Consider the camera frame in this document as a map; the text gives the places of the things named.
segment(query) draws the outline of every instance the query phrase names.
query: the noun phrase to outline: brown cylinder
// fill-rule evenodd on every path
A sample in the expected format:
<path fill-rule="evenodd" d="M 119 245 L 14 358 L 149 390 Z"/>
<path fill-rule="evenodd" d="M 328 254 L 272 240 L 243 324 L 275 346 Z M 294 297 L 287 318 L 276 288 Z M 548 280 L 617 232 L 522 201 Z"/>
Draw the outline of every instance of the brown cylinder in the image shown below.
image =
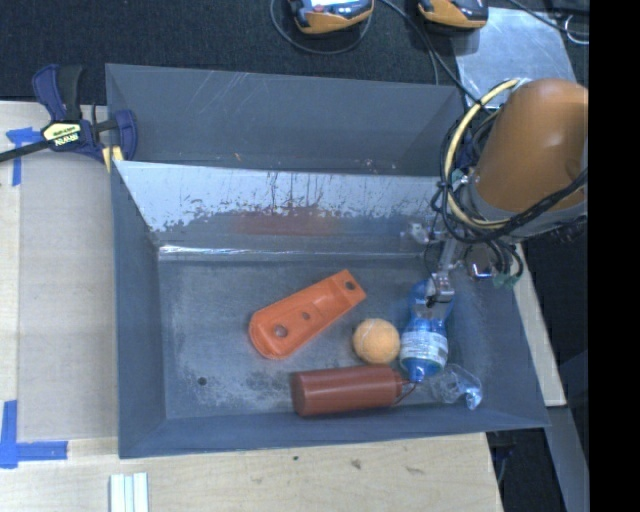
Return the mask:
<path fill-rule="evenodd" d="M 568 80 L 534 80 L 516 89 L 476 166 L 474 185 L 480 197 L 520 213 L 569 185 L 582 170 L 587 114 L 587 89 Z M 584 190 L 577 190 L 552 210 L 584 199 Z"/>
<path fill-rule="evenodd" d="M 300 416 L 388 407 L 402 394 L 402 376 L 387 365 L 294 373 L 293 408 Z"/>

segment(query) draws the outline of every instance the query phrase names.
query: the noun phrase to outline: blue clamp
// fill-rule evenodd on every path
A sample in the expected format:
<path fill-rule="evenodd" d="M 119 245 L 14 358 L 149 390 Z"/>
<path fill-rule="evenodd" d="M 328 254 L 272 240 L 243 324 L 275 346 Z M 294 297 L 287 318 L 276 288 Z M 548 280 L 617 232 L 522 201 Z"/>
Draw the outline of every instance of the blue clamp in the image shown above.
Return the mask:
<path fill-rule="evenodd" d="M 51 123 L 43 129 L 47 138 L 47 129 L 52 125 L 79 126 L 80 130 L 72 132 L 78 136 L 77 140 L 69 140 L 62 144 L 50 144 L 53 151 L 73 151 L 99 162 L 104 162 L 103 149 L 99 140 L 100 131 L 118 128 L 120 150 L 125 159 L 133 158 L 138 144 L 138 136 L 133 112 L 121 110 L 114 114 L 114 121 L 91 125 L 82 119 L 82 112 L 77 103 L 77 84 L 82 73 L 81 66 L 64 66 L 49 64 L 39 70 L 32 79 L 33 91 L 38 102 L 49 112 Z"/>
<path fill-rule="evenodd" d="M 51 149 L 55 152 L 71 151 L 105 163 L 105 145 L 100 142 L 100 133 L 118 130 L 117 144 L 123 158 L 131 160 L 138 145 L 136 120 L 130 110 L 119 110 L 113 118 L 93 124 L 82 119 L 77 102 L 77 86 L 82 67 L 50 64 L 38 71 L 32 85 L 38 103 L 44 105 L 51 116 L 50 123 L 41 131 L 41 138 L 31 144 L 21 145 L 0 153 L 0 162 Z"/>
<path fill-rule="evenodd" d="M 18 401 L 5 402 L 0 435 L 0 468 L 15 469 L 23 461 L 66 460 L 67 441 L 18 443 L 17 419 Z"/>

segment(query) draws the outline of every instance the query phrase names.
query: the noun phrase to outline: hole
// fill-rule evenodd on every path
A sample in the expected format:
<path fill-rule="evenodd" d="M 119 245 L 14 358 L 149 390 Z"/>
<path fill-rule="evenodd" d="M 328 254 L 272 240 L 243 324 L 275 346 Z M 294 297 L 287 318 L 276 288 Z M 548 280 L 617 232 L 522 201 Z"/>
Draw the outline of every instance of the hole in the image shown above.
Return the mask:
<path fill-rule="evenodd" d="M 282 324 L 276 325 L 273 328 L 273 332 L 276 334 L 276 336 L 278 336 L 278 338 L 284 338 L 287 336 L 287 334 L 289 334 L 287 328 Z"/>

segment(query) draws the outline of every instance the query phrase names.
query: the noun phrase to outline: orange plastic tool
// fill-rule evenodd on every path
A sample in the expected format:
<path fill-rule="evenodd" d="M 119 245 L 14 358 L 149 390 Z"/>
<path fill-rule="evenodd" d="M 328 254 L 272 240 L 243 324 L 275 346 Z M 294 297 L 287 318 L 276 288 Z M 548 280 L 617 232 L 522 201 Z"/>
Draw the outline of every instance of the orange plastic tool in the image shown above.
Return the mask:
<path fill-rule="evenodd" d="M 249 336 L 258 352 L 284 359 L 322 332 L 367 294 L 348 270 L 342 270 L 256 311 Z"/>

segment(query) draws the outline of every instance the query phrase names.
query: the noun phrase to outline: bottle label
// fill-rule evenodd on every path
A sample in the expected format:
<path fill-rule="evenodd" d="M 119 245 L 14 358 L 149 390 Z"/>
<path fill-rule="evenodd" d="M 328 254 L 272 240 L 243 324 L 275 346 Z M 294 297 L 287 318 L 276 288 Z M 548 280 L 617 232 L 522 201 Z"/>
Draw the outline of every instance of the bottle label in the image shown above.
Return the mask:
<path fill-rule="evenodd" d="M 449 355 L 447 338 L 437 332 L 413 331 L 402 335 L 400 360 L 409 357 L 427 359 L 444 368 Z"/>

